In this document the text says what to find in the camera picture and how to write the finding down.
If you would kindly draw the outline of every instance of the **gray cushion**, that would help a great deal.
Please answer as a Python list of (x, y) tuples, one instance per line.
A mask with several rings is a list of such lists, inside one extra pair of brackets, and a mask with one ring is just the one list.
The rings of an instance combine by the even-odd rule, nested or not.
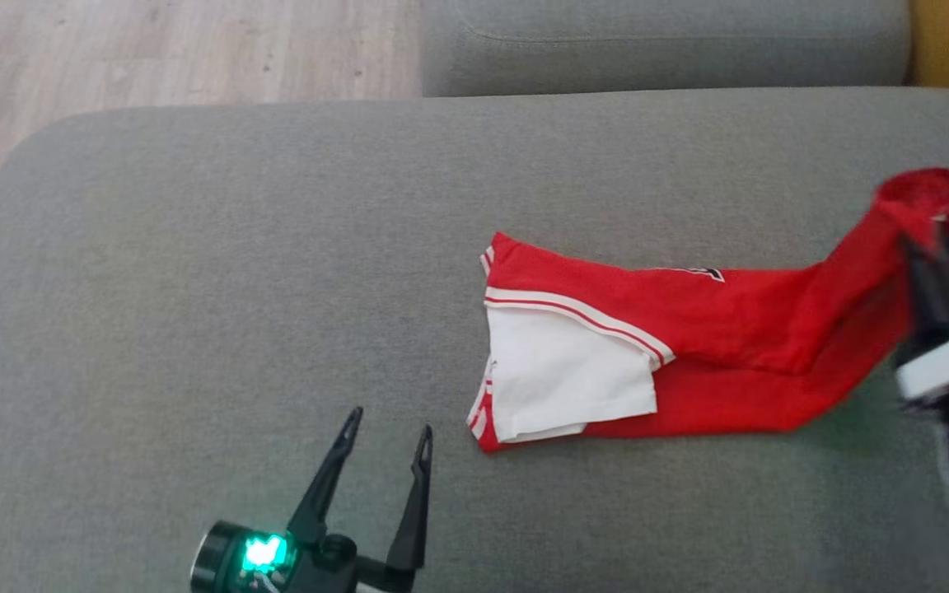
[(381, 556), (437, 431), (420, 591), (949, 591), (925, 422), (881, 369), (791, 435), (487, 457), (496, 230), (621, 266), (803, 266), (949, 166), (949, 91), (644, 91), (144, 109), (0, 172), (0, 591), (183, 591), (279, 528), (366, 406), (329, 517)]
[(906, 0), (422, 0), (427, 96), (897, 84)]

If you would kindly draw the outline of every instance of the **red fabric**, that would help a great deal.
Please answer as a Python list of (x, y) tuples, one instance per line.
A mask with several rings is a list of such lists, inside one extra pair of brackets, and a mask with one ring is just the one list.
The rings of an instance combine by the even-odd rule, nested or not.
[[(907, 333), (900, 238), (934, 252), (942, 215), (949, 170), (904, 173), (819, 264), (720, 270), (723, 282), (564, 258), (498, 234), (487, 285), (564, 294), (673, 350), (675, 361), (654, 372), (658, 413), (588, 424), (584, 435), (787, 431), (839, 402)], [(479, 445), (502, 448), (489, 428)]]

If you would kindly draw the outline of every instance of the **red stripe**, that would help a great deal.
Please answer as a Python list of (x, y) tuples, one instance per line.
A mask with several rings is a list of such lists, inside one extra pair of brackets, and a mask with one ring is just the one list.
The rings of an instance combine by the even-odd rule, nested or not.
[(615, 333), (615, 334), (628, 335), (629, 338), (632, 338), (632, 339), (635, 340), (636, 342), (638, 342), (638, 343), (642, 344), (643, 346), (647, 347), (647, 349), (648, 349), (648, 350), (651, 350), (652, 353), (655, 353), (655, 354), (657, 355), (657, 357), (658, 357), (658, 361), (659, 361), (661, 364), (664, 364), (664, 362), (666, 361), (666, 358), (663, 357), (660, 352), (658, 352), (658, 349), (656, 349), (656, 348), (655, 348), (654, 346), (652, 346), (652, 345), (647, 344), (647, 342), (644, 342), (644, 341), (640, 340), (640, 338), (637, 337), (637, 335), (632, 335), (632, 334), (628, 333), (628, 331), (625, 331), (625, 330), (622, 330), (622, 329), (618, 329), (618, 328), (616, 328), (616, 327), (610, 327), (610, 326), (603, 325), (602, 323), (599, 323), (598, 320), (594, 320), (594, 319), (590, 318), (590, 316), (584, 315), (581, 311), (577, 311), (577, 309), (575, 309), (575, 308), (567, 307), (566, 305), (560, 305), (559, 303), (551, 303), (551, 301), (527, 301), (527, 300), (519, 300), (519, 299), (494, 299), (494, 297), (492, 297), (492, 296), (487, 296), (487, 297), (485, 297), (485, 300), (486, 300), (486, 301), (490, 301), (490, 303), (505, 303), (505, 304), (506, 304), (506, 303), (516, 303), (516, 304), (522, 304), (522, 305), (543, 305), (543, 306), (547, 306), (547, 307), (553, 307), (553, 308), (556, 308), (556, 309), (562, 309), (562, 311), (569, 311), (569, 312), (572, 312), (572, 314), (577, 315), (577, 316), (580, 316), (581, 319), (586, 320), (588, 323), (591, 323), (591, 325), (594, 325), (594, 326), (596, 326), (596, 327), (598, 327), (598, 328), (600, 328), (600, 329), (605, 329), (606, 331), (610, 331), (611, 333)]

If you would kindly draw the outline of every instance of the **gray sofa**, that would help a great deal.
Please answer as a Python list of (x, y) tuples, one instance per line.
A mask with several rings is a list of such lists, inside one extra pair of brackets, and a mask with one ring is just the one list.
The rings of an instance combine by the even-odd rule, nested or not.
[(803, 266), (949, 166), (949, 91), (701, 90), (144, 109), (0, 172), (0, 591), (184, 591), (278, 529), (354, 405), (329, 517), (385, 554), (437, 432), (418, 591), (949, 591), (929, 425), (883, 367), (787, 435), (464, 425), (491, 234), (620, 266)]
[(907, 0), (421, 0), (427, 96), (900, 84)]

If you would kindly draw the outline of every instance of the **wooden floor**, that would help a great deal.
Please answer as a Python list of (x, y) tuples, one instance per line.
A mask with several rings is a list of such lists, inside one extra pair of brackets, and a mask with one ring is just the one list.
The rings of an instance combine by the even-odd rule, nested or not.
[(417, 97), (417, 2), (0, 0), (0, 165), (78, 113)]

